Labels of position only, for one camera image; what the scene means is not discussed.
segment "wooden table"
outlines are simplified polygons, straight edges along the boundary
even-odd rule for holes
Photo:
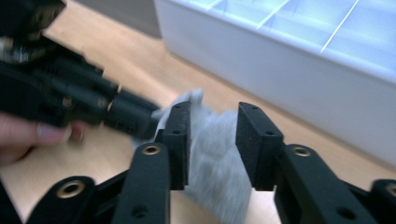
[[[108,78],[161,106],[184,91],[203,89],[205,104],[217,112],[236,109],[239,101],[262,108],[285,134],[286,143],[312,147],[336,174],[361,188],[377,178],[396,179],[396,169],[298,120],[248,93],[176,57],[153,39],[73,1],[52,24],[47,36],[105,68]],[[133,150],[130,137],[105,127],[89,128],[82,143],[69,142],[34,150],[22,161],[5,165],[0,174],[25,220],[37,201],[56,182],[87,175],[101,183],[126,170]],[[253,190],[246,223],[278,223],[273,194]],[[172,192],[172,223],[217,223],[208,211],[180,192]]]

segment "gray cloth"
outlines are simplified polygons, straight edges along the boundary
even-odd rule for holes
[[[236,111],[214,113],[202,105],[203,92],[184,93],[174,104],[191,102],[191,158],[189,185],[184,193],[227,224],[244,223],[251,186],[235,145]],[[170,108],[158,112],[159,129]],[[142,144],[133,139],[135,146]]]

